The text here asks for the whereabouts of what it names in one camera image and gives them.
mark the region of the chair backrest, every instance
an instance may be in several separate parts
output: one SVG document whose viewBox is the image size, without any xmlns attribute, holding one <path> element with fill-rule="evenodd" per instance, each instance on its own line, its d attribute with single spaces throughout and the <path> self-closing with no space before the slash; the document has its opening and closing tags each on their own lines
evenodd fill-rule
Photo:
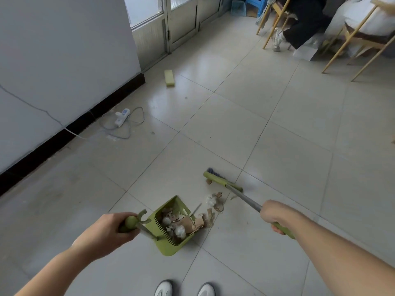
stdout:
<svg viewBox="0 0 395 296">
<path fill-rule="evenodd" d="M 395 4 L 386 3 L 381 0 L 371 0 L 371 3 L 375 4 L 378 8 L 382 9 L 389 15 L 395 15 Z"/>
</svg>

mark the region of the shoe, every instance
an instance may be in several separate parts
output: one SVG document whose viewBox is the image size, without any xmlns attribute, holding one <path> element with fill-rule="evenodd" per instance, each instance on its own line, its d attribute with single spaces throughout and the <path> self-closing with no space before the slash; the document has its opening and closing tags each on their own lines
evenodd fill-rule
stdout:
<svg viewBox="0 0 395 296">
<path fill-rule="evenodd" d="M 273 32 L 272 39 L 273 39 L 273 46 L 272 49 L 275 52 L 280 51 L 280 43 L 283 42 L 285 39 L 281 38 L 282 31 L 279 28 L 276 28 Z"/>
<path fill-rule="evenodd" d="M 209 283 L 203 284 L 197 296 L 215 296 L 215 291 L 213 286 L 210 285 Z"/>
<path fill-rule="evenodd" d="M 162 281 L 156 288 L 154 296 L 173 296 L 173 286 L 168 280 Z"/>
</svg>

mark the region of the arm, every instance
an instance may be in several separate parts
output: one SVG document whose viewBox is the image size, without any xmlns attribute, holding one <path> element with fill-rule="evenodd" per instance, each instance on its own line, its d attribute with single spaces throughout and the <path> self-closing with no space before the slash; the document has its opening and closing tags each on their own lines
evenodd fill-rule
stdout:
<svg viewBox="0 0 395 296">
<path fill-rule="evenodd" d="M 62 296 L 76 276 L 91 262 L 133 240 L 139 230 L 118 233 L 118 226 L 128 216 L 125 212 L 105 214 L 86 229 L 66 251 L 53 258 L 15 296 Z"/>
<path fill-rule="evenodd" d="M 395 269 L 350 241 L 313 222 L 299 211 L 266 201 L 266 222 L 289 228 L 328 288 L 337 296 L 394 295 Z"/>
</svg>

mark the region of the yellow sponge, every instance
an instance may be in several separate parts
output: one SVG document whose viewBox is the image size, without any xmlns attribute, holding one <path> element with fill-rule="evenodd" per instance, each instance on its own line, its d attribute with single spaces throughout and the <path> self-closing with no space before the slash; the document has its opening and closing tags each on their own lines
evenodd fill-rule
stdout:
<svg viewBox="0 0 395 296">
<path fill-rule="evenodd" d="M 173 71 L 171 69 L 165 70 L 165 82 L 167 87 L 175 85 Z"/>
</svg>

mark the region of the black baseboard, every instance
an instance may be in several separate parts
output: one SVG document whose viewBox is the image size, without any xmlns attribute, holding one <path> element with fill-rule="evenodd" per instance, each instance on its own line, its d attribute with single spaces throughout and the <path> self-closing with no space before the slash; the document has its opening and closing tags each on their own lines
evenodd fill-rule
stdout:
<svg viewBox="0 0 395 296">
<path fill-rule="evenodd" d="M 75 134 L 80 134 L 96 119 L 102 117 L 103 114 L 107 113 L 144 83 L 144 75 L 142 73 L 138 74 L 95 107 L 78 117 L 66 128 Z M 73 138 L 75 138 L 73 134 L 63 129 L 0 174 L 0 196 L 62 149 Z"/>
</svg>

